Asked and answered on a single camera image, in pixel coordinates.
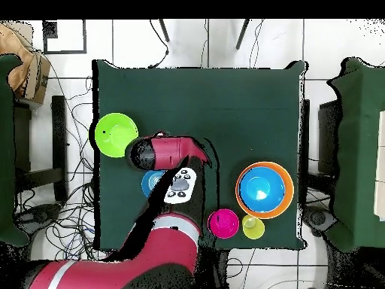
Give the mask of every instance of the yellow cup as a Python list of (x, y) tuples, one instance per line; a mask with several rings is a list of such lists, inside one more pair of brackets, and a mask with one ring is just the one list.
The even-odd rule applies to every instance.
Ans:
[(244, 234), (249, 239), (260, 239), (265, 232), (265, 225), (259, 219), (251, 215), (246, 215), (242, 219)]

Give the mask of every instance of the grey stripe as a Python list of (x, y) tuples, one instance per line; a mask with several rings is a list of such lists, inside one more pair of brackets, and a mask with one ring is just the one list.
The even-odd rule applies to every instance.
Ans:
[(189, 221), (186, 221), (184, 218), (179, 218), (176, 216), (161, 216), (154, 220), (153, 230), (157, 228), (171, 228), (177, 227), (177, 229), (188, 235), (196, 244), (198, 248), (198, 238), (199, 232), (194, 225), (192, 225)]
[(65, 263), (63, 266), (60, 267), (60, 269), (57, 271), (57, 273), (54, 275), (50, 286), (48, 286), (48, 289), (57, 289), (57, 286), (60, 283), (60, 280), (64, 276), (65, 272), (71, 267), (74, 263), (76, 263), (76, 260), (69, 260), (67, 263)]

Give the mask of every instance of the magenta cup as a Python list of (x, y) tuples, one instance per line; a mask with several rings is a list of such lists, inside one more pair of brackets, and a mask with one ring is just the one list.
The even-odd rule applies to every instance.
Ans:
[(230, 209), (219, 209), (208, 218), (208, 229), (220, 239), (233, 237), (237, 233), (238, 228), (238, 216)]

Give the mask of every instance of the blue bowl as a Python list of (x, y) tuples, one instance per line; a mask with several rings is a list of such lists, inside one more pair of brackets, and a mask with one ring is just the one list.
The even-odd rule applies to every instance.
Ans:
[(275, 170), (254, 167), (241, 178), (239, 194), (251, 211), (267, 213), (280, 205), (285, 195), (285, 186)]
[(141, 189), (146, 197), (150, 195), (151, 190), (153, 190), (164, 172), (165, 171), (148, 171), (144, 174), (141, 180)]

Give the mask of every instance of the green bowl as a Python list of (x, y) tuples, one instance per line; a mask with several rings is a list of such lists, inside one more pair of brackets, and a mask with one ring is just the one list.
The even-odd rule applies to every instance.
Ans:
[(138, 136), (135, 122), (121, 113), (105, 115), (95, 128), (96, 145), (108, 157), (124, 157), (127, 145)]

